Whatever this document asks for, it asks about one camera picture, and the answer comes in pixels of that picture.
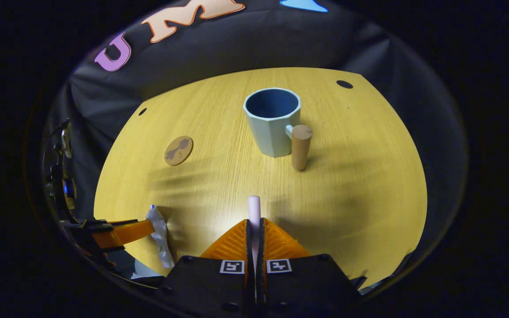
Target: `black fabric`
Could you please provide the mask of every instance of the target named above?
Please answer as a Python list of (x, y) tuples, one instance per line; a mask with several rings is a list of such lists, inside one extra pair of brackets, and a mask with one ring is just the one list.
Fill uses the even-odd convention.
[(240, 2), (246, 5), (244, 10), (210, 20), (198, 18), (200, 9), (190, 26), (174, 24), (178, 27), (174, 34), (153, 44), (148, 24), (141, 24), (150, 15), (143, 16), (124, 30), (133, 53), (121, 69), (108, 72), (93, 61), (119, 30), (89, 52), (73, 72), (51, 109), (49, 129), (66, 117), (72, 120), (76, 216), (93, 216), (107, 153), (146, 99), (237, 71), (333, 68), (369, 80), (394, 107), (416, 144), (428, 187), (428, 214), (410, 259), (424, 255), (450, 225), (467, 175), (464, 129), (444, 83), (396, 36), (333, 2), (319, 2), (328, 13), (287, 8), (276, 0)]

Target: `wooden peg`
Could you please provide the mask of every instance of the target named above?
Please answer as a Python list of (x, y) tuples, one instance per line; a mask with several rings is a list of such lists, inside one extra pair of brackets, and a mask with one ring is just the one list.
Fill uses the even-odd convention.
[(308, 161), (312, 135), (313, 131), (307, 125), (297, 125), (292, 130), (292, 166), (298, 170), (303, 170)]

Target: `orange letter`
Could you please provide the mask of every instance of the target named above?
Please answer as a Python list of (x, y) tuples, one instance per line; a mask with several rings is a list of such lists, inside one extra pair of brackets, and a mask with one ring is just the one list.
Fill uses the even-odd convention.
[(156, 12), (141, 22), (148, 23), (153, 37), (150, 43), (156, 43), (176, 32), (175, 26), (168, 26), (166, 21), (189, 26), (194, 22), (194, 17), (198, 8), (201, 7), (204, 12), (201, 19), (211, 19), (216, 16), (230, 14), (245, 8), (244, 4), (237, 4), (233, 0), (190, 0), (185, 7), (166, 8)]

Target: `blue shape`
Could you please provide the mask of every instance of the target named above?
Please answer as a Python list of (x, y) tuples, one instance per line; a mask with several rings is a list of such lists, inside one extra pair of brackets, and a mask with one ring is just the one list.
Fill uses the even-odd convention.
[(329, 12), (329, 10), (326, 8), (316, 4), (314, 0), (282, 0), (280, 4), (290, 8), (298, 8), (302, 10)]

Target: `yellow table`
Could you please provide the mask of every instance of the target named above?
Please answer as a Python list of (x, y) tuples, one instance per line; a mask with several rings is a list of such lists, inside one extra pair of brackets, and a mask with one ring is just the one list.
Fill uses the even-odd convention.
[[(290, 156), (267, 157), (255, 144), (242, 105), (267, 87), (301, 98), (301, 122), (314, 131), (305, 171), (293, 169)], [(171, 167), (164, 151), (182, 135), (192, 137), (194, 148)], [(349, 278), (367, 276), (362, 287), (392, 274), (416, 248), (427, 207), (418, 151), (386, 99), (361, 75), (292, 67), (221, 75), (145, 101), (105, 161), (95, 217), (143, 220), (149, 205), (158, 205), (178, 260), (199, 256), (248, 219), (249, 195), (259, 195), (262, 216), (312, 255), (331, 254)], [(168, 274), (152, 238), (125, 247)]]

